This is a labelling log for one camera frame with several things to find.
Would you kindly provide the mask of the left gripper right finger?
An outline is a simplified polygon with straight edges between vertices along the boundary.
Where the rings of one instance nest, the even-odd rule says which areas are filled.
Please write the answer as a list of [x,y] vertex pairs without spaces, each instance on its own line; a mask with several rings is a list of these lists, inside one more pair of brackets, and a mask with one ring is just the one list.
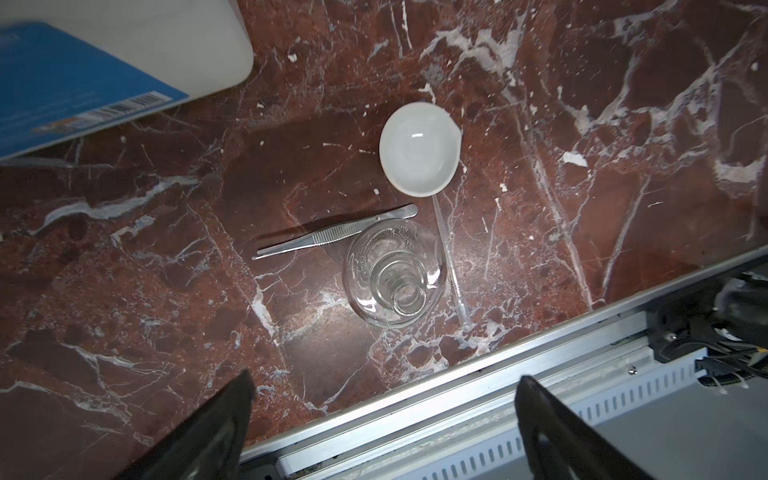
[[515,410],[536,479],[650,477],[532,376],[520,379]]

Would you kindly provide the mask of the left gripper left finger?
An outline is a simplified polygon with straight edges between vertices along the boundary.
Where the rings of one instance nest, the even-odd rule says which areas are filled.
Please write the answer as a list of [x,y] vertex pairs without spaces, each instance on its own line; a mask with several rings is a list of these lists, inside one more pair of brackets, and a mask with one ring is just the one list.
[[118,479],[235,479],[255,387],[239,373]]

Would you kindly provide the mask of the glass stirring rod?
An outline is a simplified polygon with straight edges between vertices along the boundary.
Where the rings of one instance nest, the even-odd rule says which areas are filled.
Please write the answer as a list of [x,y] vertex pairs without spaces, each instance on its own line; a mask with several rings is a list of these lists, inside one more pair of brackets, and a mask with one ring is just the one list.
[[457,273],[456,273],[456,268],[454,264],[453,254],[452,254],[452,243],[451,243],[452,237],[448,231],[448,225],[442,213],[438,196],[432,195],[431,200],[432,200],[433,208],[435,211],[435,218],[437,222],[440,240],[443,246],[446,265],[448,269],[448,275],[450,279],[450,285],[453,290],[453,298],[454,298],[456,314],[458,316],[460,323],[462,324],[463,330],[470,331],[472,329],[472,322],[470,319],[466,302],[464,301],[464,298],[462,296],[462,291],[461,291]]

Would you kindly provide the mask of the clear glass flask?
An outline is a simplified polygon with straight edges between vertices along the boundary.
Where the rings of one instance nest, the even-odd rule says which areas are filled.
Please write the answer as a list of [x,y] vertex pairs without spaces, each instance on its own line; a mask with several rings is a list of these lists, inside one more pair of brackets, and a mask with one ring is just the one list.
[[343,286],[352,310],[384,329],[427,317],[446,284],[447,262],[439,236],[413,220],[380,221],[351,243]]

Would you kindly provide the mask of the metal tweezers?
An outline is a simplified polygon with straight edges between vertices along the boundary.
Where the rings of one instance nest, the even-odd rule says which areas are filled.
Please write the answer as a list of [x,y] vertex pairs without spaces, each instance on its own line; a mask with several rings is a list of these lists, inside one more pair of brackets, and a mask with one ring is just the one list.
[[365,229],[378,222],[384,220],[410,219],[415,217],[418,212],[419,209],[415,204],[408,204],[371,217],[339,223],[305,234],[295,239],[282,242],[277,245],[259,249],[252,257],[252,259],[259,260],[275,255],[281,255],[284,253],[290,253],[302,249],[324,246],[327,244],[339,242],[361,233]]

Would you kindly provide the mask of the white ceramic dish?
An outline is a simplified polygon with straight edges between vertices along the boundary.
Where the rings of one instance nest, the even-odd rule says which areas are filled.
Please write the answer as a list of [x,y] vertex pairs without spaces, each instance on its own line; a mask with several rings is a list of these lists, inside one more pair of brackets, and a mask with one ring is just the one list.
[[432,196],[453,179],[459,165],[462,132],[441,107],[415,102],[397,109],[379,140],[387,180],[416,198]]

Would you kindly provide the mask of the white plastic storage bin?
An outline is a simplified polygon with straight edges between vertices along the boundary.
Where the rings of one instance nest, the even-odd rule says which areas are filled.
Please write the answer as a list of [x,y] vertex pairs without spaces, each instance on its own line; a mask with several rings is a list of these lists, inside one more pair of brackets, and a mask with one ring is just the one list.
[[233,87],[253,63],[234,1],[4,1],[1,157]]

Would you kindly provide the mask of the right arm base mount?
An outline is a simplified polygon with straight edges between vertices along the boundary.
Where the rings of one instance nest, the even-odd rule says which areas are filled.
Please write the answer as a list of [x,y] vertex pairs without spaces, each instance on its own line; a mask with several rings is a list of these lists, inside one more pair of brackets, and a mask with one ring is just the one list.
[[767,263],[751,262],[651,303],[647,333],[666,364],[700,352],[699,384],[725,394],[767,378]]

